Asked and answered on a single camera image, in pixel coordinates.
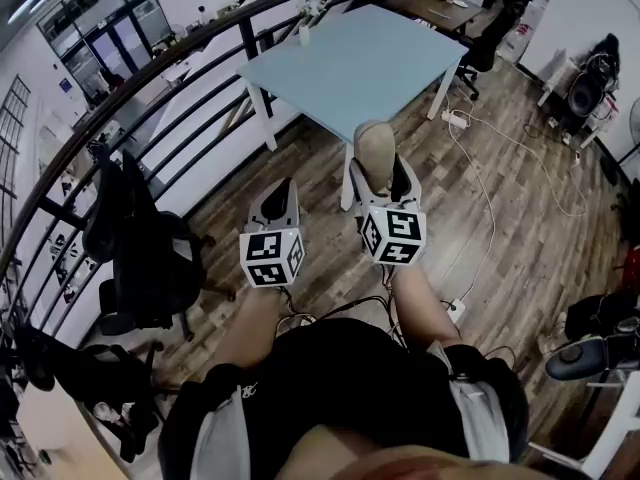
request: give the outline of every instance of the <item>white cube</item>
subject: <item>white cube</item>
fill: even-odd
[[[240,235],[240,264],[254,288],[290,285],[303,258],[298,228]]]
[[[375,263],[411,265],[427,244],[427,216],[369,206],[361,233]]]

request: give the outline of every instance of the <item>ceiling light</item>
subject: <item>ceiling light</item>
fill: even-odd
[[[38,2],[36,2],[36,5],[34,5],[31,8],[31,10],[29,11],[29,14],[33,14],[34,12],[36,12],[38,9],[40,9],[40,7],[42,7],[46,3],[47,3],[47,0],[39,0]]]
[[[31,7],[31,4],[33,3],[34,0],[25,0],[24,3],[22,5],[20,5],[20,7],[18,7],[14,13],[11,15],[11,18],[9,18],[9,21],[7,22],[9,25],[11,25],[14,21],[16,21],[20,16],[22,16],[24,14],[24,12]]]

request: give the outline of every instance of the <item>power strip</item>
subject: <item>power strip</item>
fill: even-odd
[[[442,111],[442,120],[448,123],[451,123],[453,126],[457,126],[458,128],[462,128],[463,130],[469,126],[469,123],[462,119],[461,117],[454,116],[450,112],[446,110]]]
[[[449,313],[449,318],[451,318],[454,324],[460,320],[465,309],[467,309],[467,307],[460,299],[453,299],[451,306],[447,309],[447,313]]]

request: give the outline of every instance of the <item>light blue table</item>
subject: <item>light blue table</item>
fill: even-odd
[[[467,49],[424,25],[374,5],[332,17],[272,48],[238,73],[246,79],[265,142],[276,143],[260,88],[299,109],[347,144],[341,206],[353,201],[348,175],[353,133],[370,120],[391,120],[444,74],[427,117],[433,119]]]

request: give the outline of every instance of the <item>wooden floor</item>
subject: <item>wooden floor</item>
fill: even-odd
[[[569,177],[575,155],[553,140],[545,128],[536,100],[539,89],[514,67],[496,62],[493,72],[478,79],[482,95],[474,116],[487,120],[538,153],[548,169],[559,203],[555,204],[543,168],[523,148],[501,138],[488,126],[474,123],[461,133],[467,150],[492,200],[496,232],[490,255],[474,289],[465,300],[460,323],[464,339],[483,353],[501,346],[516,354],[514,369],[531,402],[534,440],[549,444],[563,412],[585,393],[582,383],[560,384],[545,377],[536,336],[553,326],[558,313],[581,298],[615,288],[621,254],[617,216],[610,210],[616,190],[603,177],[599,150],[587,149],[573,169],[586,208]],[[414,168],[422,183],[422,208],[427,213],[428,249],[424,268],[441,299],[461,297],[488,247],[491,218],[474,171],[449,137],[439,118],[426,113],[433,88],[425,91],[393,121],[398,152]],[[451,105],[469,109],[458,90],[450,90]],[[529,137],[524,125],[550,137]],[[235,175],[191,220],[195,232],[208,233],[218,245],[204,262],[210,276],[238,291],[241,302],[247,282],[238,261],[238,235],[250,202],[273,181],[292,176],[298,186],[307,256],[292,288],[297,309],[322,315],[365,294],[383,293],[379,267],[363,254],[352,213],[339,207],[344,147],[329,132],[304,120],[278,142],[276,152],[261,153]],[[237,305],[203,293],[189,313],[196,333],[185,343],[180,328],[145,330],[128,335],[139,345],[151,337],[162,340],[165,351],[156,360],[157,377],[179,384],[202,379],[211,365],[217,343],[233,320]],[[368,303],[352,316],[387,327],[383,310]],[[496,353],[509,364],[508,351]],[[155,442],[132,467],[136,478],[158,478]]]

